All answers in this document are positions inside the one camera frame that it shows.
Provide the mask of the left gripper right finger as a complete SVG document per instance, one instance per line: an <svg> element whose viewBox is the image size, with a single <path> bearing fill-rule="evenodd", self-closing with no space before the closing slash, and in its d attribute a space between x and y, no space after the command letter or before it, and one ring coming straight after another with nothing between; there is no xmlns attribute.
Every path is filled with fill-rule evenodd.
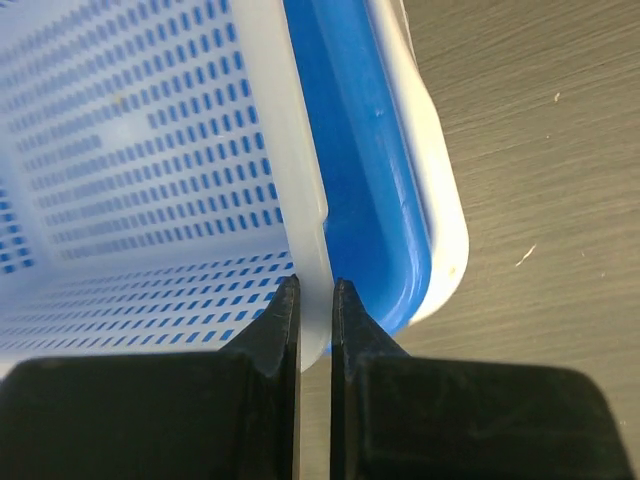
<svg viewBox="0 0 640 480"><path fill-rule="evenodd" d="M415 357L339 280L332 306L334 479L631 479L596 383L566 368Z"/></svg>

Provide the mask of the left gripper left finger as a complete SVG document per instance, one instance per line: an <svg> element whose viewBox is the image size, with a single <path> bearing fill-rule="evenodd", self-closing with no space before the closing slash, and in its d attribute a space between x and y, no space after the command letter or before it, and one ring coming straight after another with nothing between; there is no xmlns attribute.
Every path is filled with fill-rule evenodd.
<svg viewBox="0 0 640 480"><path fill-rule="evenodd" d="M296 479L301 292L209 352L53 357L1 384L5 479Z"/></svg>

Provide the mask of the blue plastic tub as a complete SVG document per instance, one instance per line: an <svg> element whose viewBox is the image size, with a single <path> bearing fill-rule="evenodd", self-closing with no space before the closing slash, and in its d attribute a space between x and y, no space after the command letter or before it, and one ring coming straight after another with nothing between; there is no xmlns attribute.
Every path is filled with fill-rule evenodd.
<svg viewBox="0 0 640 480"><path fill-rule="evenodd" d="M427 292L431 252L392 90L363 1L284 4L328 204L334 278L390 334Z"/></svg>

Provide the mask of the blue perforated basket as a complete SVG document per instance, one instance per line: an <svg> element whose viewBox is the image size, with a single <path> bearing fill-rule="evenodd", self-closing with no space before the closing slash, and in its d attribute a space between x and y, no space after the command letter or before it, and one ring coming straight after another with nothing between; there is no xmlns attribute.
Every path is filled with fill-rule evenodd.
<svg viewBox="0 0 640 480"><path fill-rule="evenodd" d="M330 336L328 206L280 1L1 5L1 369L214 350L283 278Z"/></svg>

